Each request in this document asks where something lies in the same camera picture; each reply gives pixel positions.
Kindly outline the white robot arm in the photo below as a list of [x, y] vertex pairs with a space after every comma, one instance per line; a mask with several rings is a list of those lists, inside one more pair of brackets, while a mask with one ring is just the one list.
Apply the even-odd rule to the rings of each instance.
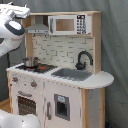
[[[25, 33], [24, 27], [14, 18], [25, 19], [30, 15], [27, 6], [15, 6], [12, 2], [0, 4], [0, 57], [17, 49]], [[14, 115], [0, 109], [0, 128], [41, 128], [37, 116]]]

